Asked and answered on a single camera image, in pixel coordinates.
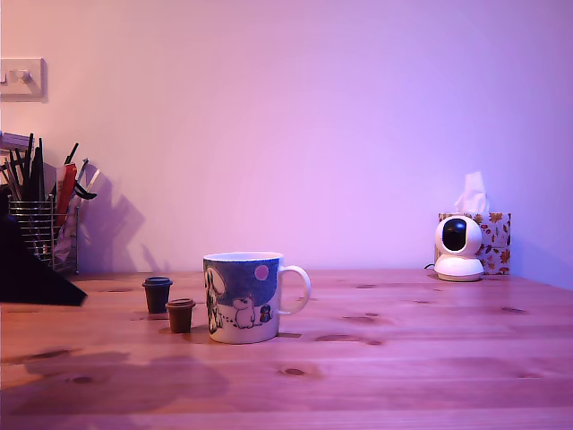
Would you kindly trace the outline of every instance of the security camera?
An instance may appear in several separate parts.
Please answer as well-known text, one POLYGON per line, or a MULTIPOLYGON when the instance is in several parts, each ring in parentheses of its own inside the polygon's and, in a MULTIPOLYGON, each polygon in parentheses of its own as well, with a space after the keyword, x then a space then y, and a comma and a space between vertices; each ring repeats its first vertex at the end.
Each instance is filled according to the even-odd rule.
POLYGON ((482 230, 468 217, 453 216, 443 220, 436 228, 436 246, 441 253, 434 270, 442 280, 479 280, 482 263, 475 253, 482 245, 482 230))

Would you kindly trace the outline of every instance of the white mug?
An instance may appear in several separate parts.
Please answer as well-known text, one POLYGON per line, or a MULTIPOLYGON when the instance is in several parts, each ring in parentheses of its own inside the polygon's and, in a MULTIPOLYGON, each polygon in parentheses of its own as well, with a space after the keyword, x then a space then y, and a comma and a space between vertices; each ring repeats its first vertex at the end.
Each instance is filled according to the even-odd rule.
POLYGON ((210 337, 223 343, 255 343, 278 334, 278 317, 295 314, 311 297, 311 280, 298 266, 284 266, 278 253, 223 253, 203 257, 210 337), (280 306, 280 275, 297 273, 304 281, 302 302, 280 306))

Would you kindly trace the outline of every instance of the brown miniature cup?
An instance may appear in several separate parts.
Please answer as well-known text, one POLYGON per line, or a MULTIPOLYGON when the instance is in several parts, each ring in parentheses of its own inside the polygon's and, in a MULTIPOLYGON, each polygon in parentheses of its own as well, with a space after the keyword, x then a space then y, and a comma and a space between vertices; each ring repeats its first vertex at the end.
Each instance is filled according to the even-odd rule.
POLYGON ((195 302, 190 298, 171 300, 165 306, 169 312, 169 325, 173 333, 189 333, 191 331, 192 311, 195 302))

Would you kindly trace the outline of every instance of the wall switch plate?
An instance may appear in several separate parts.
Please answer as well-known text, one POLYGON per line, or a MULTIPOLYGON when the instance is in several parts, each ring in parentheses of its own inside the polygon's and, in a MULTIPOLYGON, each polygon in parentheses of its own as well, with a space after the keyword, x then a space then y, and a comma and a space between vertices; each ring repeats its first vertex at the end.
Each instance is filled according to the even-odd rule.
POLYGON ((43 63, 42 58, 2 58, 0 60, 0 94, 42 97, 44 94, 43 63))

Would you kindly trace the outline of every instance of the pen holder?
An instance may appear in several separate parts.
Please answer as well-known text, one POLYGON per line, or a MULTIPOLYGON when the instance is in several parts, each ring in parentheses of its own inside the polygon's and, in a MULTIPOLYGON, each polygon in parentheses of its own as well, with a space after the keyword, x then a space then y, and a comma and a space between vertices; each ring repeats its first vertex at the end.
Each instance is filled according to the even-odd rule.
POLYGON ((78 273, 78 213, 75 209, 75 222, 66 228, 64 240, 69 240, 65 251, 58 250, 58 234, 61 229, 56 225, 54 196, 49 195, 45 202, 9 201, 8 213, 13 216, 21 229, 24 244, 28 250, 43 263, 60 273, 78 273))

